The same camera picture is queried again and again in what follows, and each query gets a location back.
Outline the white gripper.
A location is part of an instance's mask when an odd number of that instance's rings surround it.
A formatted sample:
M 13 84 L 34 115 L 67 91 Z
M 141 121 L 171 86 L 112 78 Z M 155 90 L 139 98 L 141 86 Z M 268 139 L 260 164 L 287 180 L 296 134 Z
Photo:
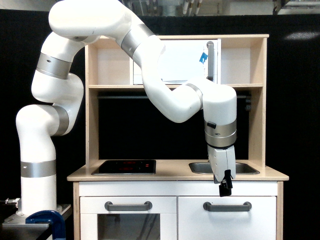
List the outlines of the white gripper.
M 232 194 L 232 179 L 236 177 L 236 155 L 234 146 L 226 149 L 218 149 L 207 146 L 208 159 L 215 177 L 220 183 L 219 196 L 228 197 Z

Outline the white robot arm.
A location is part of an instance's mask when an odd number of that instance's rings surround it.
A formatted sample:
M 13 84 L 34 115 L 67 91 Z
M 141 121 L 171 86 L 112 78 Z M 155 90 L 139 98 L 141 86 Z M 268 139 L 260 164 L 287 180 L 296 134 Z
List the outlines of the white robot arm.
M 21 202 L 29 216 L 57 209 L 56 149 L 53 136 L 74 127 L 89 86 L 142 84 L 151 103 L 169 120 L 182 123 L 203 112 L 208 159 L 222 191 L 236 177 L 236 91 L 219 84 L 213 66 L 167 52 L 160 40 L 118 0 L 62 0 L 48 15 L 45 39 L 31 82 L 38 104 L 16 115 L 20 148 Z

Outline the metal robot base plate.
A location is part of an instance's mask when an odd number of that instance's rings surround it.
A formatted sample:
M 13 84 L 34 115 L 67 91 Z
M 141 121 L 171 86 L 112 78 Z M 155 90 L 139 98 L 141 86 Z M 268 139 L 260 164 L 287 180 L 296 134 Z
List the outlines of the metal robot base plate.
M 61 214 L 64 220 L 66 220 L 72 213 L 73 209 L 70 204 L 57 205 L 56 211 Z M 3 228 L 43 228 L 47 229 L 51 226 L 49 222 L 38 222 L 38 223 L 26 223 L 28 216 L 20 211 L 16 211 L 14 214 L 4 220 L 2 224 Z

